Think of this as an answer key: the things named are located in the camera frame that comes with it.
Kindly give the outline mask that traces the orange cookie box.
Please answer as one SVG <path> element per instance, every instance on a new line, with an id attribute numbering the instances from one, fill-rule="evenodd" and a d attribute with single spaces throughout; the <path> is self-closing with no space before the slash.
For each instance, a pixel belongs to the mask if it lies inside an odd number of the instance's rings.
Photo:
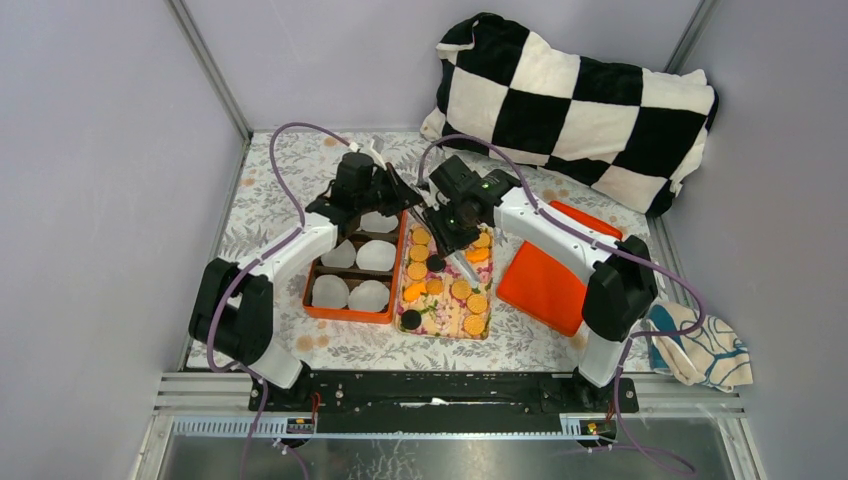
<path id="1" fill-rule="evenodd" d="M 359 229 L 355 232 L 343 232 L 340 235 L 336 245 L 331 249 L 333 250 L 344 240 L 350 240 L 356 248 L 356 251 L 364 243 L 370 240 L 384 240 L 390 243 L 394 243 L 397 248 L 397 255 L 395 266 L 392 271 L 376 272 L 369 270 L 361 270 L 356 266 L 356 262 L 351 268 L 347 269 L 324 267 L 321 265 L 320 261 L 320 257 L 323 254 L 320 255 L 318 259 L 313 261 L 310 266 L 307 284 L 302 296 L 303 308 L 309 316 L 318 319 L 339 320 L 346 322 L 357 322 L 376 325 L 387 325 L 390 323 L 392 318 L 392 309 L 394 308 L 395 301 L 397 300 L 397 280 L 399 278 L 400 273 L 401 234 L 403 233 L 404 228 L 407 226 L 407 215 L 404 212 L 401 212 L 397 214 L 397 216 L 399 217 L 399 226 L 394 232 L 388 234 L 367 233 L 361 231 L 359 226 Z M 318 276 L 325 274 L 332 274 L 341 277 L 349 287 L 350 292 L 353 288 L 355 288 L 366 280 L 376 280 L 382 282 L 390 289 L 389 303 L 382 312 L 378 313 L 353 311 L 349 309 L 348 304 L 343 309 L 327 309 L 313 307 L 310 305 L 313 283 Z"/>

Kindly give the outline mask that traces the floral cookie tray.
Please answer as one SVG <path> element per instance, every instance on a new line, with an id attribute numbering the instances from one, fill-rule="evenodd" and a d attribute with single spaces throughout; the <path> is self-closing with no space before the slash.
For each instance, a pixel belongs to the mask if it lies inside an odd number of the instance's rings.
<path id="1" fill-rule="evenodd" d="M 427 277 L 421 281 L 412 281 L 406 274 L 406 268 L 412 262 L 409 258 L 409 249 L 414 244 L 411 239 L 411 230 L 418 226 L 425 228 L 423 225 L 417 222 L 413 222 L 409 231 L 405 234 L 404 255 L 402 257 L 400 268 L 400 299 L 397 301 L 397 307 L 393 320 L 394 327 L 401 333 L 411 335 L 441 337 L 459 340 L 487 339 L 489 336 L 489 325 L 491 319 L 492 288 L 494 279 L 493 231 L 488 227 L 483 227 L 481 229 L 481 233 L 488 232 L 492 236 L 492 244 L 489 248 L 491 250 L 490 258 L 486 262 L 476 264 L 472 264 L 470 262 L 473 268 L 476 270 L 476 273 L 478 274 L 480 279 L 479 286 L 477 288 L 473 288 L 473 294 L 485 295 L 489 304 L 488 310 L 481 315 L 486 320 L 485 331 L 480 336 L 470 336 L 462 330 L 462 323 L 467 316 L 474 314 L 472 314 L 467 309 L 466 300 L 456 300 L 450 294 L 450 286 L 454 281 L 466 280 L 459 271 L 457 271 L 450 263 L 446 262 L 446 268 L 443 272 L 432 273 L 428 271 Z M 435 240 L 432 236 L 427 246 L 430 251 L 430 256 L 437 255 Z M 444 283 L 444 291 L 441 294 L 429 295 L 428 293 L 426 293 L 413 303 L 407 303 L 403 300 L 402 294 L 406 287 L 410 286 L 415 282 L 426 283 L 428 280 L 434 278 L 439 278 Z M 399 325 L 400 315 L 408 309 L 418 310 L 422 315 L 422 324 L 415 331 L 404 331 Z"/>

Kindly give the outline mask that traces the orange box lid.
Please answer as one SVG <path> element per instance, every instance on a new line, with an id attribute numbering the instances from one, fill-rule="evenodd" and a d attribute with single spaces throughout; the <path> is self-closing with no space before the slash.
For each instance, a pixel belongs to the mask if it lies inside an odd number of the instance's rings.
<path id="1" fill-rule="evenodd" d="M 518 248 L 496 289 L 500 300 L 566 337 L 583 325 L 585 294 L 568 268 L 529 242 Z"/>

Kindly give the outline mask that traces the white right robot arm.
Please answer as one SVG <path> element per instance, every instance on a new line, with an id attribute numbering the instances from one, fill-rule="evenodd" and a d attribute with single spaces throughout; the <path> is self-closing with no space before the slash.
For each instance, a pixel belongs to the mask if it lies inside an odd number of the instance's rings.
<path id="1" fill-rule="evenodd" d="M 523 241 L 496 293 L 543 324 L 588 339 L 573 386 L 575 402 L 597 412 L 613 398 L 636 321 L 657 297 L 655 265 L 639 238 L 618 238 L 587 216 L 556 209 L 533 194 L 519 173 L 473 171 L 452 156 L 417 183 L 426 226 L 447 256 L 479 237 L 483 226 Z"/>

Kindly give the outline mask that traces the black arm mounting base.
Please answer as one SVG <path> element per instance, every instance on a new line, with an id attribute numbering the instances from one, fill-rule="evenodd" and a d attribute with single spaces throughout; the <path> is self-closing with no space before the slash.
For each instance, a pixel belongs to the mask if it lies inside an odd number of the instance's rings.
<path id="1" fill-rule="evenodd" d="M 310 370 L 289 388 L 252 386 L 248 408 L 303 413 L 320 434 L 547 434 L 562 417 L 635 414 L 634 383 L 577 373 Z"/>

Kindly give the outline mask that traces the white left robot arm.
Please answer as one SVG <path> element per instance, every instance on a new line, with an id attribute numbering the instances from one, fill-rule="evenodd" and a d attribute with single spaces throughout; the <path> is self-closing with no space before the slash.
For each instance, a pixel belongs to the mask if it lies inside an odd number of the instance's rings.
<path id="1" fill-rule="evenodd" d="M 188 325 L 189 336 L 272 386 L 288 411 L 309 401 L 307 366 L 273 338 L 274 283 L 300 272 L 355 233 L 365 214 L 398 215 L 422 204 L 414 186 L 388 162 L 363 152 L 341 157 L 327 190 L 304 209 L 303 222 L 265 249 L 237 262 L 216 258 L 205 267 Z"/>

